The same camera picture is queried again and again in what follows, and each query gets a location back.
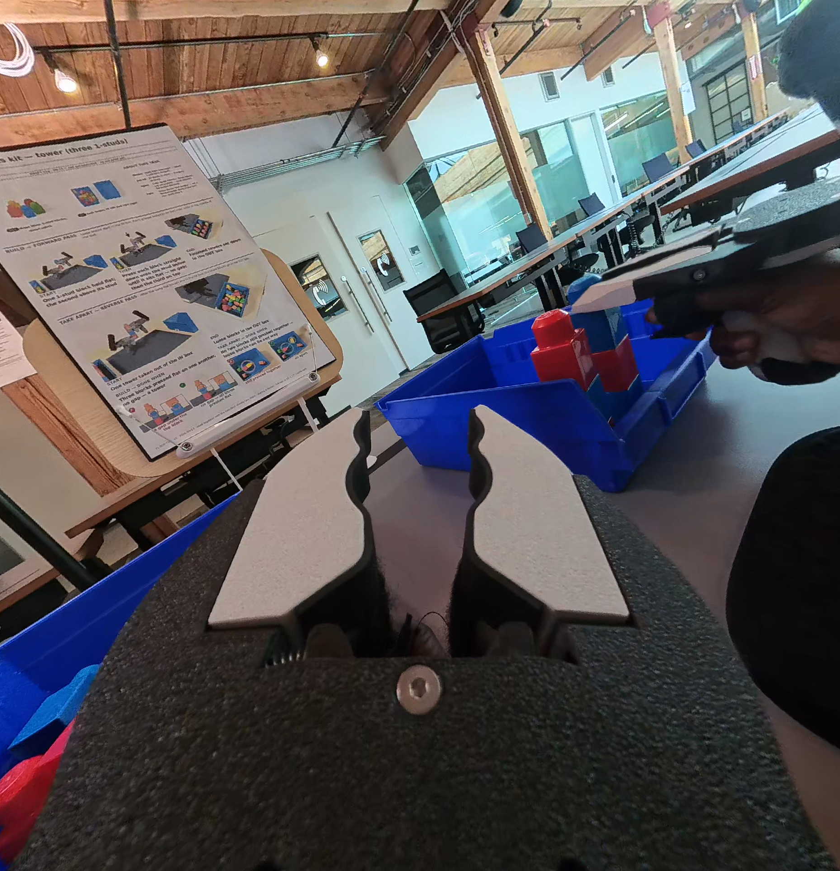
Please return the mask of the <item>instruction poster board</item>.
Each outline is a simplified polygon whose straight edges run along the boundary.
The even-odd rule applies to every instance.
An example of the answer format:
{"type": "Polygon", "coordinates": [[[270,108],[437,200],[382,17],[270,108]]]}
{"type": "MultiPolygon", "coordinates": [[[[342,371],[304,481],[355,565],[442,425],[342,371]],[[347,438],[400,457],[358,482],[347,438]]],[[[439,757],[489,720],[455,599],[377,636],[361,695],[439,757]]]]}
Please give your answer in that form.
{"type": "Polygon", "coordinates": [[[142,475],[337,381],[340,345],[166,125],[0,147],[0,270],[34,367],[142,475]]]}

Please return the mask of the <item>black disc stand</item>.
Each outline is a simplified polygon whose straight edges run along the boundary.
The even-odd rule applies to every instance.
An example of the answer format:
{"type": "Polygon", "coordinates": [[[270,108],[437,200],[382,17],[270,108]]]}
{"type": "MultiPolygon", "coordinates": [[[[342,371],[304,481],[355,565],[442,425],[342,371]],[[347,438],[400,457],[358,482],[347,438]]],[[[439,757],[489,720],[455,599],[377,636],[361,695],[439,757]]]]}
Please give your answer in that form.
{"type": "Polygon", "coordinates": [[[1,488],[0,519],[77,590],[84,592],[102,579],[90,572],[1,488]]]}

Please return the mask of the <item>black ceiling track rail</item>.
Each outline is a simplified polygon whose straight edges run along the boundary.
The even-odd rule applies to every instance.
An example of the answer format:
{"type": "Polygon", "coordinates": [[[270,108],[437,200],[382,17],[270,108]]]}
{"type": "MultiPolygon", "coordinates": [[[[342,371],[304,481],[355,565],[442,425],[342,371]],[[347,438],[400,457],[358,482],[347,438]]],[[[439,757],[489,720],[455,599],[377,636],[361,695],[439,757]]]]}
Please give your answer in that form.
{"type": "Polygon", "coordinates": [[[114,80],[116,82],[121,106],[123,125],[125,130],[130,131],[132,129],[132,117],[122,62],[121,43],[117,32],[116,17],[114,15],[113,1],[103,1],[103,8],[106,16],[109,50],[112,58],[114,80]]]}

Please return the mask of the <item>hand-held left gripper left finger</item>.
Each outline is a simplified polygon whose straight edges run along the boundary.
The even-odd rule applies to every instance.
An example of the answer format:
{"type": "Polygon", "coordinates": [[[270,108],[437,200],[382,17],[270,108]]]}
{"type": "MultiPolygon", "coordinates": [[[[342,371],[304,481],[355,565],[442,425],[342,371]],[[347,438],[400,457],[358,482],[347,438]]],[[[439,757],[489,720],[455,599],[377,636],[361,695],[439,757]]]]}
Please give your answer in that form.
{"type": "Polygon", "coordinates": [[[371,422],[352,408],[300,443],[264,480],[208,616],[212,631],[273,629],[284,651],[338,626],[353,654],[394,643],[378,565],[368,460],[371,422]]]}

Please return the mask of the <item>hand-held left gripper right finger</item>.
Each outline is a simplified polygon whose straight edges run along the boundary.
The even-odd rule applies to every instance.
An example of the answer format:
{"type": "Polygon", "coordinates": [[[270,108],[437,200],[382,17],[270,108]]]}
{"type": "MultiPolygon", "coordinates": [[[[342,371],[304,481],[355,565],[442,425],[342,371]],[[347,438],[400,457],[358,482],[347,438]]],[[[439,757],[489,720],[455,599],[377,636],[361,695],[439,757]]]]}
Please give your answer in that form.
{"type": "Polygon", "coordinates": [[[469,413],[464,543],[450,655],[577,659],[573,626],[629,624],[625,594],[574,476],[487,406],[469,413]]]}

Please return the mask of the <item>white door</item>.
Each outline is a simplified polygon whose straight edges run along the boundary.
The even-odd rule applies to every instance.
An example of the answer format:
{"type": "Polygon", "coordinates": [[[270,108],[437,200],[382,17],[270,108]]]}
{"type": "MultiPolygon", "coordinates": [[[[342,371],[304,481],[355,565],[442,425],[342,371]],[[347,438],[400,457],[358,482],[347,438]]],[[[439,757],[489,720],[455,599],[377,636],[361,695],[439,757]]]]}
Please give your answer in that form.
{"type": "Polygon", "coordinates": [[[434,272],[425,242],[413,235],[403,242],[379,196],[330,211],[328,220],[358,273],[373,323],[382,328],[397,371],[426,361],[432,355],[430,344],[405,295],[434,272]]]}
{"type": "Polygon", "coordinates": [[[290,266],[342,347],[341,380],[323,398],[328,413],[359,406],[392,384],[399,355],[329,218],[311,216],[257,240],[290,266]]]}

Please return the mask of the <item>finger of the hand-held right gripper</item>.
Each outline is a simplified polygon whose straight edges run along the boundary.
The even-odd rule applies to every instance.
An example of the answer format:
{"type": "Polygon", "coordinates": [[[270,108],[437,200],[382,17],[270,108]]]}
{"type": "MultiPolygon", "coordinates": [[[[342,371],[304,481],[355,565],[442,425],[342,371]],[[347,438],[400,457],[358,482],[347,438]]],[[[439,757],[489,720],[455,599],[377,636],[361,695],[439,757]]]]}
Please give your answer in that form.
{"type": "Polygon", "coordinates": [[[718,242],[720,233],[720,230],[698,230],[692,234],[683,235],[668,244],[655,247],[607,270],[601,278],[602,280],[614,280],[645,267],[657,267],[660,263],[664,264],[672,258],[685,257],[688,259],[695,256],[699,249],[713,248],[718,242]]]}
{"type": "Polygon", "coordinates": [[[620,308],[635,302],[634,280],[616,278],[601,280],[587,286],[571,304],[571,314],[595,313],[620,308]]]}

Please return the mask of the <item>red mega block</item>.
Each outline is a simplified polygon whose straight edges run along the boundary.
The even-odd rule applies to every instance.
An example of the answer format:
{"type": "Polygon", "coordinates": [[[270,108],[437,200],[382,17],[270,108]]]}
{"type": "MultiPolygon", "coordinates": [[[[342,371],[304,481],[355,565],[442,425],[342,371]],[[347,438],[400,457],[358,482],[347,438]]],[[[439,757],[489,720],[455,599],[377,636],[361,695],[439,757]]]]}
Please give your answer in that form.
{"type": "Polygon", "coordinates": [[[532,323],[536,347],[532,363],[540,382],[572,380],[586,393],[597,378],[591,345],[583,328],[563,309],[540,314],[532,323]]]}
{"type": "Polygon", "coordinates": [[[628,335],[616,347],[591,352],[591,359],[606,393],[624,394],[635,383],[641,387],[640,369],[628,335]]]}

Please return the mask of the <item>white paper notice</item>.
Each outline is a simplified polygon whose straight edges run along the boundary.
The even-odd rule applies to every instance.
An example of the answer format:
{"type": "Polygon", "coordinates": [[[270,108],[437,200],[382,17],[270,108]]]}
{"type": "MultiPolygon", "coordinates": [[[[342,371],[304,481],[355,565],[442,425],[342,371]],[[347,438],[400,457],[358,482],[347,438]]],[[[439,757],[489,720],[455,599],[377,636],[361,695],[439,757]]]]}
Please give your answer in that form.
{"type": "Polygon", "coordinates": [[[38,374],[24,353],[21,321],[21,315],[0,299],[0,389],[38,374]]]}

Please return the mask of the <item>blue mega block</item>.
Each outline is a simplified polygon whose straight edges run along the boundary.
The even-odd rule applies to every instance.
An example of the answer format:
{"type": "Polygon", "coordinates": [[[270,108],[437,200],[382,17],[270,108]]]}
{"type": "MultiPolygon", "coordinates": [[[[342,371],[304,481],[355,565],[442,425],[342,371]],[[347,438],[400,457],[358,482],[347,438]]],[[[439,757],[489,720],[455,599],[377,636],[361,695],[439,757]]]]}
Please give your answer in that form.
{"type": "Polygon", "coordinates": [[[600,280],[599,274],[589,272],[582,274],[567,288],[571,323],[575,329],[584,330],[592,354],[616,349],[628,335],[621,307],[588,313],[577,312],[577,303],[580,297],[600,280]]]}
{"type": "Polygon", "coordinates": [[[596,376],[586,391],[588,401],[611,427],[625,417],[643,394],[644,387],[640,377],[625,390],[607,391],[600,376],[596,376]]]}

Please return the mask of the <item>blue plastic bin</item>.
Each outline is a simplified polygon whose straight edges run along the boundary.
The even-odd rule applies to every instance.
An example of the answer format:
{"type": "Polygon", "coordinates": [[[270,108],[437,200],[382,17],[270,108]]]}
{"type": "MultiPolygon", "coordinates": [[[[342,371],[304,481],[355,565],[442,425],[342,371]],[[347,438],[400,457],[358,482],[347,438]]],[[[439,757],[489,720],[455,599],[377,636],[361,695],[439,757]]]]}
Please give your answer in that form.
{"type": "Polygon", "coordinates": [[[475,337],[416,374],[375,406],[415,460],[469,469],[469,411],[486,406],[554,452],[601,490],[626,488],[687,406],[717,358],[709,340],[654,339],[649,302],[623,308],[643,396],[611,427],[572,380],[540,382],[531,361],[532,320],[475,337]]]}
{"type": "Polygon", "coordinates": [[[10,638],[0,650],[0,777],[16,764],[9,745],[48,695],[99,665],[150,589],[235,499],[10,638]]]}

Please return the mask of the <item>black cushion pad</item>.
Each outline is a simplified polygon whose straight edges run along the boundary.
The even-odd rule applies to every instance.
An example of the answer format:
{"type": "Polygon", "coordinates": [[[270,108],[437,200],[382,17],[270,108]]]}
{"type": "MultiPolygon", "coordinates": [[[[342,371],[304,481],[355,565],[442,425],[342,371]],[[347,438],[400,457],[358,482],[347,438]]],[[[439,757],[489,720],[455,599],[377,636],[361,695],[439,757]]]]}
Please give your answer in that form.
{"type": "Polygon", "coordinates": [[[768,470],[726,620],[757,688],[840,750],[840,427],[796,441],[768,470]]]}

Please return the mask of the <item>grey office desk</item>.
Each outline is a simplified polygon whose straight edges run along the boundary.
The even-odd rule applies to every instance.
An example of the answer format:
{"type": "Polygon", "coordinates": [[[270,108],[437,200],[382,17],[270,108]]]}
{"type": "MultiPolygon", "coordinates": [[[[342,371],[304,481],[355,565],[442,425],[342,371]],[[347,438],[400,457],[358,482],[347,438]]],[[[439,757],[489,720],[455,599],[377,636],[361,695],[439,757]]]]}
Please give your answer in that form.
{"type": "Polygon", "coordinates": [[[450,303],[447,303],[426,315],[416,317],[416,321],[420,324],[420,321],[443,311],[447,311],[449,308],[460,307],[475,300],[479,303],[484,316],[484,311],[486,309],[484,301],[489,297],[494,297],[495,302],[507,299],[515,294],[519,289],[526,286],[532,286],[534,288],[540,279],[552,279],[554,282],[553,286],[559,290],[561,285],[558,282],[557,273],[564,266],[564,263],[556,264],[554,263],[553,258],[549,257],[541,261],[540,264],[537,264],[534,267],[531,267],[528,271],[520,274],[514,274],[511,277],[492,276],[489,280],[486,280],[471,289],[460,292],[458,297],[453,299],[450,303]]]}
{"type": "Polygon", "coordinates": [[[840,130],[819,105],[741,152],[706,179],[666,203],[662,214],[687,212],[692,225],[718,220],[755,192],[806,186],[816,170],[840,158],[840,130]]]}
{"type": "MultiPolygon", "coordinates": [[[[276,431],[273,425],[255,431],[220,452],[240,484],[261,476],[310,434],[308,425],[289,422],[276,431]]],[[[111,524],[118,524],[139,550],[148,550],[171,535],[168,513],[195,497],[204,509],[212,509],[237,492],[226,472],[208,458],[174,478],[136,478],[105,496],[92,515],[72,525],[62,547],[101,579],[110,569],[97,557],[111,524]]],[[[24,560],[0,575],[0,626],[2,615],[43,587],[59,582],[59,572],[40,554],[24,560]]]]}

